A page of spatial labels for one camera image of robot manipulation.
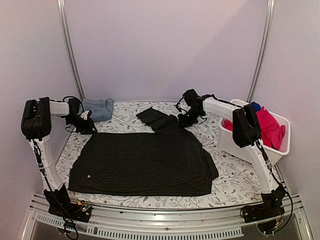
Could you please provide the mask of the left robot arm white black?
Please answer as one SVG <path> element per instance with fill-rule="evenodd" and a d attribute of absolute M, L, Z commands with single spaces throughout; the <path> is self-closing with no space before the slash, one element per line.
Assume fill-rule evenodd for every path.
<path fill-rule="evenodd" d="M 66 126 L 73 126 L 76 133 L 90 135 L 97 132 L 91 115 L 92 111 L 85 110 L 83 103 L 74 96 L 66 96 L 63 100 L 41 97 L 26 101 L 21 131 L 33 150 L 43 187 L 47 192 L 66 190 L 52 154 L 52 117 L 64 119 Z"/>

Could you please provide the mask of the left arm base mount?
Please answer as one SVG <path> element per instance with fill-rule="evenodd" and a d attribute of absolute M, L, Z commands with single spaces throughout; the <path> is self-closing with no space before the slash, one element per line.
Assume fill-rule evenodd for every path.
<path fill-rule="evenodd" d="M 92 209 L 84 201 L 81 204 L 72 203 L 65 185 L 60 190 L 44 190 L 43 194 L 49 203 L 48 212 L 52 215 L 70 218 L 78 222 L 88 223 L 91 217 Z"/>

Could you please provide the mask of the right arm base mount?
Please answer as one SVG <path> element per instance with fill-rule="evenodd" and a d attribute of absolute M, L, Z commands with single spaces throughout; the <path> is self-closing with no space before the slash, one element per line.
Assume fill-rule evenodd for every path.
<path fill-rule="evenodd" d="M 273 235 L 283 222 L 285 210 L 282 200 L 285 195 L 284 192 L 261 194 L 262 203 L 242 207 L 240 216 L 245 223 L 262 221 L 257 224 L 257 229 L 264 235 Z"/>

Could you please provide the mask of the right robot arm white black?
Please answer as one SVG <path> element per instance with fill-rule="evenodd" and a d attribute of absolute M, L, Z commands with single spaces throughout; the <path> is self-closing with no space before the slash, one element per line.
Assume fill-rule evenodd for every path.
<path fill-rule="evenodd" d="M 278 203 L 286 191 L 273 173 L 273 164 L 263 147 L 261 128 L 257 114 L 252 105 L 244 106 L 218 99 L 213 94 L 199 96 L 197 93 L 184 93 L 189 110 L 178 115 L 178 121 L 183 128 L 198 123 L 206 113 L 218 115 L 233 124 L 233 142 L 244 150 L 249 162 L 255 169 L 260 182 L 261 197 L 266 200 L 259 206 L 258 213 L 262 218 L 269 218 L 278 210 Z"/>

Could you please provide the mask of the black striped garment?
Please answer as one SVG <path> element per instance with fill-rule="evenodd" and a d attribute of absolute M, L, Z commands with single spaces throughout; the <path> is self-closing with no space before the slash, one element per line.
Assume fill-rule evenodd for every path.
<path fill-rule="evenodd" d="M 177 117 L 148 108 L 137 118 L 152 132 L 93 134 L 72 165 L 68 189 L 114 196 L 211 193 L 219 172 L 211 155 Z"/>

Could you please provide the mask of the light blue denim skirt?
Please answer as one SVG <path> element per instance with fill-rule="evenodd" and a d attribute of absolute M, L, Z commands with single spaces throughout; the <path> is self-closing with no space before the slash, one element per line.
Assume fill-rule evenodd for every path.
<path fill-rule="evenodd" d="M 83 99 L 82 104 L 84 111 L 91 110 L 90 118 L 93 122 L 102 122 L 111 120 L 113 117 L 114 100 L 111 98 L 92 100 Z"/>

